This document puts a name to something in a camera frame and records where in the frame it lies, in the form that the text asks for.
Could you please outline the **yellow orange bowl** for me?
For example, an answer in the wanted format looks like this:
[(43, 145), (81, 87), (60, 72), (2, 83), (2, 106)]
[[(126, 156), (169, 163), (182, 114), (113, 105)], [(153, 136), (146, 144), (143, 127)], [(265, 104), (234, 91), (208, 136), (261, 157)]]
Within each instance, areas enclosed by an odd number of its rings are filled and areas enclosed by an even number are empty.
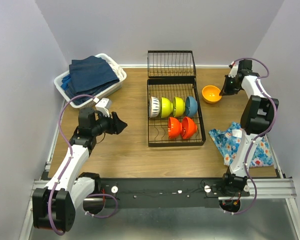
[(214, 85), (206, 85), (202, 89), (203, 100), (208, 104), (215, 104), (222, 99), (221, 90)]

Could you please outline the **blue ceramic bowl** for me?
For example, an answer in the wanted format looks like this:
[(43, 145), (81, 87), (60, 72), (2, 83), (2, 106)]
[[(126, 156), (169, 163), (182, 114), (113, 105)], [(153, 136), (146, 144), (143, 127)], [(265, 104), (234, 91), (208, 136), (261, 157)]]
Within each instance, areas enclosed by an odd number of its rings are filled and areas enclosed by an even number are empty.
[(192, 97), (188, 96), (185, 101), (185, 115), (187, 117), (193, 117), (198, 111), (198, 102)]

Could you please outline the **lime bowl ribbed white outside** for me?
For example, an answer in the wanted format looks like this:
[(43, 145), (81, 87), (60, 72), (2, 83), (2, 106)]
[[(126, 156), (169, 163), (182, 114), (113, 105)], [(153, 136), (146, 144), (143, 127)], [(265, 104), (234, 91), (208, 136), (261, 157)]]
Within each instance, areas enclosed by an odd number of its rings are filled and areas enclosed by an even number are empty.
[(173, 104), (172, 102), (166, 98), (161, 97), (157, 98), (151, 96), (148, 101), (148, 117), (149, 118), (156, 118), (160, 116), (161, 118), (167, 118), (171, 115), (173, 111)]

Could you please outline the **lime green plain bowl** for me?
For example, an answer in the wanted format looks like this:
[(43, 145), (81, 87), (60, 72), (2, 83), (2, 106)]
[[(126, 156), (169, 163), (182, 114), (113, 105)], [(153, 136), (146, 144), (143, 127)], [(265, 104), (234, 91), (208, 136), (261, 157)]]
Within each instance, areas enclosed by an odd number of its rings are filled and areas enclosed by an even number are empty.
[(173, 106), (173, 117), (177, 118), (184, 114), (186, 109), (185, 101), (181, 97), (175, 96), (172, 100), (172, 106)]

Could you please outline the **black wire dish rack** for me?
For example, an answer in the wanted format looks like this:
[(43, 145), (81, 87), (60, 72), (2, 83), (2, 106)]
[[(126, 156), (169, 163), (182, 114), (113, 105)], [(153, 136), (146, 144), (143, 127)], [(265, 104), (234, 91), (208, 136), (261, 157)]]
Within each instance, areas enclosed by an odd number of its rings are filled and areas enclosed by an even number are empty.
[(202, 146), (206, 141), (191, 50), (147, 53), (149, 147)]

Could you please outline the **red orange bowl stack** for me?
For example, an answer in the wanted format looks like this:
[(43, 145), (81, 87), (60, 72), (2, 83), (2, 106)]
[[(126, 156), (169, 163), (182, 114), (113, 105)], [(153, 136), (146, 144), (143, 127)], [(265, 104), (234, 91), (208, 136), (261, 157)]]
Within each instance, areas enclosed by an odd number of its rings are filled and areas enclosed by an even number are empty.
[(175, 117), (169, 117), (168, 119), (168, 137), (169, 139), (176, 139), (182, 133), (182, 124)]

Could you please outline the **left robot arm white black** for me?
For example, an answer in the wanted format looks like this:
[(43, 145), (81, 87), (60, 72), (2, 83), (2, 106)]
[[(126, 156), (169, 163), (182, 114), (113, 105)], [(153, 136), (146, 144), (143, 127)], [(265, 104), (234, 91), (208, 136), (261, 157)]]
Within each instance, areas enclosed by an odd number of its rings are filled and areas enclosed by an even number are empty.
[(98, 136), (119, 135), (127, 126), (116, 112), (106, 116), (91, 107), (80, 110), (78, 125), (66, 140), (68, 149), (64, 160), (50, 181), (32, 194), (35, 228), (50, 229), (62, 236), (72, 228), (76, 210), (85, 198), (116, 200), (102, 190), (99, 174), (79, 171), (96, 146)]

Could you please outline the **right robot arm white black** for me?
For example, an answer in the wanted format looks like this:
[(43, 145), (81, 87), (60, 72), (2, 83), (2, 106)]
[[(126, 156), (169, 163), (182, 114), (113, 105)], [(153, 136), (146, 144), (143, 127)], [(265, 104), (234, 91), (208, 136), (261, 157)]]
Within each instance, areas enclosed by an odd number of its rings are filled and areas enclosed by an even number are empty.
[(276, 121), (279, 100), (264, 89), (261, 79), (269, 76), (269, 69), (255, 58), (239, 58), (230, 65), (220, 96), (232, 96), (243, 90), (248, 102), (240, 119), (242, 137), (233, 162), (220, 183), (220, 191), (226, 195), (242, 192), (250, 179), (249, 168), (258, 144)]

